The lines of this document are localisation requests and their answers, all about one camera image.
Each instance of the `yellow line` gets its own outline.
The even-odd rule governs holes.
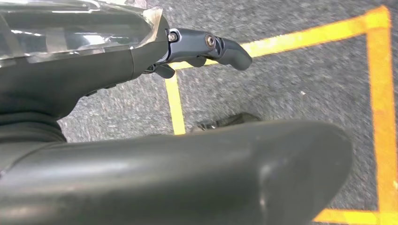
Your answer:
[[[326,209],[316,217],[315,221],[317,222],[363,225],[380,224],[381,222],[383,222],[383,225],[397,224],[398,184],[396,183],[397,156],[395,153],[394,96],[391,73],[390,30],[386,29],[390,26],[390,21],[385,19],[386,15],[388,17],[387,8],[379,7],[370,10],[365,15],[352,19],[242,45],[252,57],[259,57],[321,43],[343,40],[367,33],[375,130],[375,152],[379,167],[377,169],[377,181],[380,213]],[[207,65],[215,63],[214,61],[208,60]],[[192,67],[185,62],[173,63],[171,66],[174,69]],[[184,134],[184,118],[176,76],[166,80],[166,88],[174,133],[177,135]]]
[[[185,125],[180,92],[178,90],[177,74],[170,79],[165,79],[165,82],[174,134],[183,135],[185,134]]]
[[[323,210],[315,219],[315,222],[335,224],[378,224],[379,213],[373,211],[356,210]]]
[[[367,33],[367,54],[370,96],[373,114],[374,146],[377,163],[377,194],[379,211],[389,215],[398,211],[397,139],[390,40],[390,14],[387,8],[378,11],[373,20],[387,23],[385,28]],[[391,225],[389,217],[381,216],[380,224]]]

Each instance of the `bolt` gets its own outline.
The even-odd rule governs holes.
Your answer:
[[[175,42],[175,41],[177,41],[178,36],[176,33],[171,32],[168,34],[167,38],[168,38],[169,42]]]
[[[211,35],[206,36],[206,45],[211,49],[215,47],[215,40],[213,36]]]

